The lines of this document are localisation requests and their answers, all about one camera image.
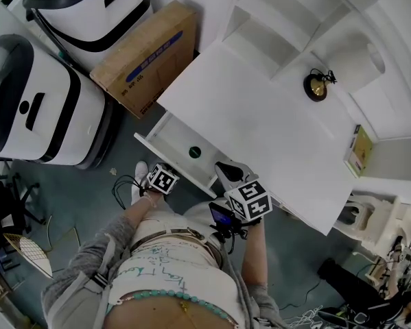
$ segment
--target yellow book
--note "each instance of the yellow book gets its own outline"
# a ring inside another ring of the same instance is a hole
[[[344,158],[344,163],[355,177],[358,178],[362,175],[372,149],[373,143],[365,129],[360,124],[356,125],[353,138]]]

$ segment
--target white pants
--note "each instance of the white pants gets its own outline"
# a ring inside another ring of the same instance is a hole
[[[139,192],[137,191],[132,196],[132,203],[135,203],[139,198]],[[190,208],[182,216],[175,213],[169,204],[163,198],[160,198],[156,208],[152,208],[139,224],[132,240],[132,245],[157,232],[165,230],[167,234],[171,234],[172,229],[191,228],[201,233],[205,238],[204,242],[208,241],[220,249],[220,242],[212,235],[216,230],[210,227],[210,225],[215,225],[215,223],[208,205],[209,202],[201,202]]]

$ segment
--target shoe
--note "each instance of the shoe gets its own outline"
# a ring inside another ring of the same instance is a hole
[[[135,167],[135,180],[142,186],[145,182],[145,177],[149,173],[148,164],[144,161],[139,161]],[[133,205],[140,197],[139,197],[139,187],[135,184],[132,184],[131,188],[132,193],[132,202]]]
[[[317,272],[320,279],[325,280],[325,278],[327,277],[327,274],[329,274],[331,270],[333,269],[333,267],[335,266],[336,266],[336,262],[334,259],[328,258],[327,260],[325,260]]]

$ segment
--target drawer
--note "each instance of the drawer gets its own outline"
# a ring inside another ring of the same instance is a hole
[[[228,158],[170,112],[164,114],[146,137],[138,133],[134,136],[199,189],[213,199],[217,197],[211,190],[218,178],[214,164]],[[190,148],[195,146],[201,151],[198,158],[189,155]]]

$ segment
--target blue label on box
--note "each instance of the blue label on box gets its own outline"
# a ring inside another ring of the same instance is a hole
[[[135,79],[138,74],[140,74],[143,70],[145,70],[149,65],[155,61],[159,56],[163,54],[165,50],[167,50],[169,47],[171,47],[175,42],[177,42],[180,37],[183,36],[183,31],[181,30],[180,32],[176,33],[174,36],[172,36],[167,42],[165,42],[161,47],[159,47],[152,55],[150,55],[148,58],[146,58],[142,64],[140,64],[136,69],[132,71],[131,74],[128,75],[126,78],[126,83],[131,82],[133,79]]]

